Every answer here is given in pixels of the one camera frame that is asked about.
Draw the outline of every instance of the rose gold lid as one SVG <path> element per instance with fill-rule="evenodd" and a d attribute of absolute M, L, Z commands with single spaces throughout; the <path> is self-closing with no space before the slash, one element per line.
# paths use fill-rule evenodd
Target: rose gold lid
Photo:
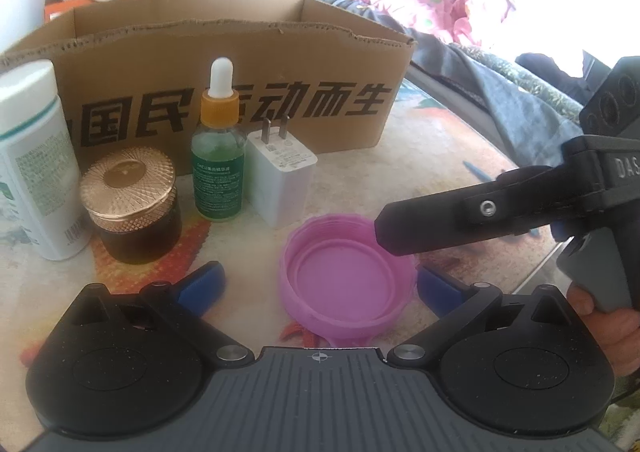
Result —
<path fill-rule="evenodd" d="M 80 183 L 91 219 L 108 231 L 133 231 L 161 219 L 172 207 L 175 168 L 149 147 L 114 152 L 95 162 Z"/>

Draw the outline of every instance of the gray grip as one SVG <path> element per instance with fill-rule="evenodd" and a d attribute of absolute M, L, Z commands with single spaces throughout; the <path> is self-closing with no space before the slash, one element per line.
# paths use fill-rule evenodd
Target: gray grip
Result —
<path fill-rule="evenodd" d="M 596 308 L 611 313 L 632 307 L 625 269 L 609 228 L 599 228 L 584 238 L 575 237 L 558 256 L 558 268 L 587 290 Z"/>
<path fill-rule="evenodd" d="M 374 349 L 265 348 L 213 375 L 180 418 L 113 442 L 43 434 L 28 452 L 614 452 L 592 429 L 553 439 L 494 434 L 460 417 L 426 374 Z"/>

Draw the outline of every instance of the amber glass jar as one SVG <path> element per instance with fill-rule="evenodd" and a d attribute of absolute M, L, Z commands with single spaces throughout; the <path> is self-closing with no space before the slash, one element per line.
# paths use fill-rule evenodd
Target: amber glass jar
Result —
<path fill-rule="evenodd" d="M 127 148 L 95 162 L 82 177 L 80 196 L 104 247 L 119 261 L 151 262 L 180 238 L 175 167 L 157 149 Z"/>

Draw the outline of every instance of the metal rivet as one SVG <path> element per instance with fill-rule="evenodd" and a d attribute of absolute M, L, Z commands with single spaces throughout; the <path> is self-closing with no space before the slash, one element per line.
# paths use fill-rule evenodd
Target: metal rivet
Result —
<path fill-rule="evenodd" d="M 419 360 L 424 356 L 424 349 L 414 344 L 401 344 L 394 348 L 394 353 L 401 360 Z"/>
<path fill-rule="evenodd" d="M 480 203 L 480 213 L 485 217 L 494 215 L 495 209 L 495 203 L 493 201 L 482 201 L 482 203 Z"/>
<path fill-rule="evenodd" d="M 249 350 L 247 348 L 236 346 L 235 344 L 220 347 L 216 352 L 216 356 L 220 358 L 220 360 L 225 360 L 226 362 L 237 362 L 238 360 L 246 358 L 246 355 L 248 354 Z"/>

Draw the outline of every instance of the green bottle label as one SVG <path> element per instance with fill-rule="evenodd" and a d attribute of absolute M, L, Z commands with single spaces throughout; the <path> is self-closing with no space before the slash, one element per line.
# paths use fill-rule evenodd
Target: green bottle label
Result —
<path fill-rule="evenodd" d="M 244 155 L 231 161 L 208 161 L 191 153 L 193 197 L 198 211 L 209 219 L 226 219 L 242 207 Z"/>

